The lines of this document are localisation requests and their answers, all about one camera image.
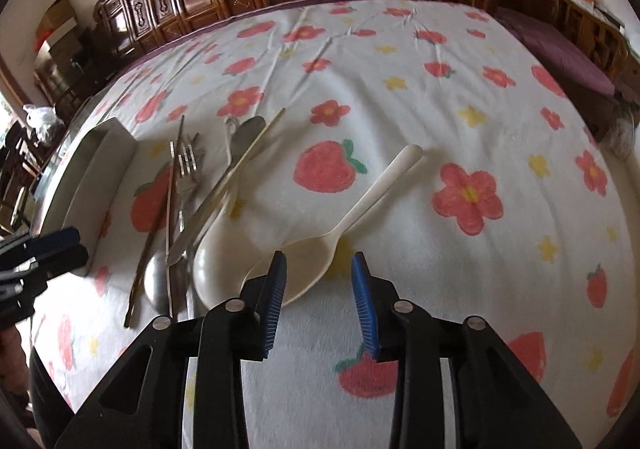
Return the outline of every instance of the white ceramic spoon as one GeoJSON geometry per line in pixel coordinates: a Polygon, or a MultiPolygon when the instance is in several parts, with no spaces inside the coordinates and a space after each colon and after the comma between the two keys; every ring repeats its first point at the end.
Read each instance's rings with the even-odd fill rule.
{"type": "Polygon", "coordinates": [[[260,258],[260,251],[231,218],[237,194],[235,182],[193,258],[193,286],[208,309],[238,297],[239,278],[260,258]]]}
{"type": "MultiPolygon", "coordinates": [[[[391,189],[391,186],[422,158],[422,155],[420,146],[415,144],[406,146],[331,231],[322,236],[298,239],[279,248],[287,256],[287,286],[283,305],[295,301],[320,281],[334,259],[335,248],[340,237],[360,220],[364,213],[371,209],[391,189]]],[[[272,256],[273,254],[269,254],[256,263],[244,281],[265,275],[269,270],[272,256]]],[[[240,288],[236,286],[234,295],[239,294],[240,288]]]]}

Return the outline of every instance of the white container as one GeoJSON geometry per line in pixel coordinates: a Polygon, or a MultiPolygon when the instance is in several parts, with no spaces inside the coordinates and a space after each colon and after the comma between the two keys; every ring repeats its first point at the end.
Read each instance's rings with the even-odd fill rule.
{"type": "Polygon", "coordinates": [[[32,233],[47,234],[64,227],[78,229],[89,260],[84,267],[72,271],[75,275],[87,275],[91,269],[104,217],[137,146],[136,139],[118,119],[109,119],[82,137],[66,168],[60,175],[55,174],[57,180],[47,191],[32,233]]]}

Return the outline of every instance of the cardboard box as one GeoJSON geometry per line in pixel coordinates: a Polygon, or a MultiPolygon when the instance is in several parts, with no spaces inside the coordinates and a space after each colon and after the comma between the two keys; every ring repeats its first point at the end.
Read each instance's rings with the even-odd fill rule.
{"type": "Polygon", "coordinates": [[[40,20],[40,25],[38,25],[38,29],[36,30],[36,40],[40,40],[47,31],[56,30],[69,18],[78,19],[69,0],[56,0],[40,20]]]}

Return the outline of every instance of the bed sheet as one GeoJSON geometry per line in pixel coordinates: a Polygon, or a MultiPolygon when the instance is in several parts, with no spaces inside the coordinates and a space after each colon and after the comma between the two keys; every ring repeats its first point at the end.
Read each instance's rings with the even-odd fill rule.
{"type": "Polygon", "coordinates": [[[323,280],[283,309],[268,362],[243,365],[251,447],[388,444],[396,366],[373,365],[362,348],[349,280],[358,250],[434,317],[489,321],[594,447],[623,406],[636,339],[634,261],[609,171],[508,31],[470,7],[407,0],[232,23],[111,87],[85,128],[118,118],[138,152],[90,276],[58,278],[36,302],[36,348],[72,407],[155,316],[143,300],[136,327],[121,326],[180,116],[202,136],[210,188],[226,158],[224,117],[270,119],[281,106],[234,210],[256,259],[333,227],[403,146],[425,157],[348,231],[323,280]]]}

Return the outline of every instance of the chopstick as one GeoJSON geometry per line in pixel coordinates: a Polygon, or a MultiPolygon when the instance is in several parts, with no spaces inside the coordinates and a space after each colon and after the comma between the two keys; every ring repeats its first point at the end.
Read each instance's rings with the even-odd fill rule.
{"type": "Polygon", "coordinates": [[[169,253],[167,254],[168,266],[178,263],[178,261],[180,261],[180,258],[182,257],[182,253],[197,239],[201,230],[209,220],[209,217],[213,214],[213,212],[220,204],[220,201],[222,200],[226,191],[229,189],[233,181],[238,177],[242,165],[252,156],[262,137],[264,137],[269,129],[272,128],[278,122],[278,120],[280,120],[283,113],[284,108],[281,108],[277,112],[276,116],[271,120],[271,122],[268,122],[268,124],[262,129],[260,134],[255,137],[254,142],[252,142],[251,145],[246,149],[244,155],[242,155],[240,160],[238,160],[236,166],[231,171],[229,171],[228,175],[226,175],[226,178],[220,184],[214,187],[214,189],[204,199],[202,204],[200,204],[200,207],[198,207],[193,216],[191,216],[191,219],[187,223],[186,227],[175,239],[171,249],[169,249],[169,253]]]}
{"type": "MultiPolygon", "coordinates": [[[[182,119],[180,120],[180,134],[182,133],[183,120],[184,120],[184,117],[182,117],[182,119]]],[[[158,206],[158,210],[156,211],[156,216],[154,217],[153,223],[151,223],[151,228],[149,229],[148,235],[146,235],[145,245],[144,247],[142,247],[142,254],[140,254],[140,259],[138,260],[138,266],[136,267],[136,275],[133,278],[133,283],[131,283],[131,290],[129,291],[129,305],[127,306],[127,313],[124,316],[124,328],[129,328],[129,326],[131,325],[131,316],[133,315],[133,310],[136,305],[136,297],[138,296],[140,284],[142,283],[142,279],[145,274],[145,268],[148,262],[151,246],[153,245],[154,239],[156,238],[156,234],[158,233],[158,229],[160,228],[162,214],[165,212],[168,213],[171,210],[170,195],[173,191],[173,186],[175,185],[175,162],[176,160],[174,159],[170,168],[171,171],[169,174],[169,184],[167,185],[166,191],[164,191],[162,202],[158,206]]],[[[167,217],[166,217],[167,230],[171,228],[170,223],[171,223],[170,215],[167,214],[167,217]]]]}
{"type": "Polygon", "coordinates": [[[136,267],[136,276],[133,278],[133,283],[131,283],[131,291],[129,292],[129,307],[127,308],[127,313],[124,317],[124,328],[129,328],[131,324],[131,315],[133,314],[133,308],[136,304],[136,296],[138,294],[138,289],[140,288],[140,283],[142,283],[142,277],[145,273],[146,263],[148,262],[149,251],[151,250],[151,246],[156,238],[156,233],[160,228],[160,221],[162,220],[162,214],[166,211],[166,201],[169,196],[169,187],[167,186],[166,191],[164,192],[164,198],[162,198],[161,204],[158,206],[158,210],[156,211],[156,216],[154,217],[154,221],[151,224],[151,228],[149,229],[148,235],[146,235],[145,246],[142,247],[142,254],[140,254],[140,259],[138,261],[138,266],[136,267]]]}
{"type": "MultiPolygon", "coordinates": [[[[178,127],[178,136],[174,142],[171,143],[171,155],[173,158],[171,164],[171,170],[169,172],[169,190],[166,199],[166,234],[164,237],[166,250],[165,256],[169,255],[169,249],[174,242],[174,207],[175,207],[175,178],[178,169],[178,155],[180,152],[180,145],[182,143],[182,127],[184,126],[184,115],[180,118],[180,126],[178,127]]],[[[166,266],[166,291],[169,301],[169,316],[177,318],[178,310],[174,303],[175,292],[172,292],[172,273],[173,270],[170,266],[166,266]]]]}

